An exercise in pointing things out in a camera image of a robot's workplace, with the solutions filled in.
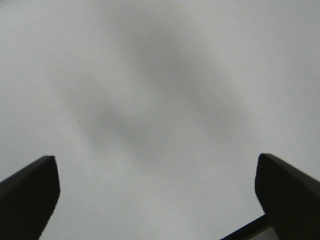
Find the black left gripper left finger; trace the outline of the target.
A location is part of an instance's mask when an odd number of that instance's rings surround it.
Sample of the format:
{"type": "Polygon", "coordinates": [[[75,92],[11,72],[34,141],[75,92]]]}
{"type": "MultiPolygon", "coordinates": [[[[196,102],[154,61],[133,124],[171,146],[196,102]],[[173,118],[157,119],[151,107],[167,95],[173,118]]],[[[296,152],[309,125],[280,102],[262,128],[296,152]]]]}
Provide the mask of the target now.
{"type": "Polygon", "coordinates": [[[42,156],[0,183],[0,238],[38,240],[61,193],[54,156],[42,156]]]}

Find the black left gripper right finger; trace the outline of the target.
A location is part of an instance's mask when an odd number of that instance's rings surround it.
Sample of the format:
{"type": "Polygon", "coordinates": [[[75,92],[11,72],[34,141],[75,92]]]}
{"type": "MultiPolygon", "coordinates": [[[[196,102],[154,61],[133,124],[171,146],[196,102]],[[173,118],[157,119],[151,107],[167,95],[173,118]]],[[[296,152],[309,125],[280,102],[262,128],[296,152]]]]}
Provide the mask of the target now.
{"type": "Polygon", "coordinates": [[[254,190],[280,240],[320,238],[319,181],[270,153],[262,153],[254,190]]]}

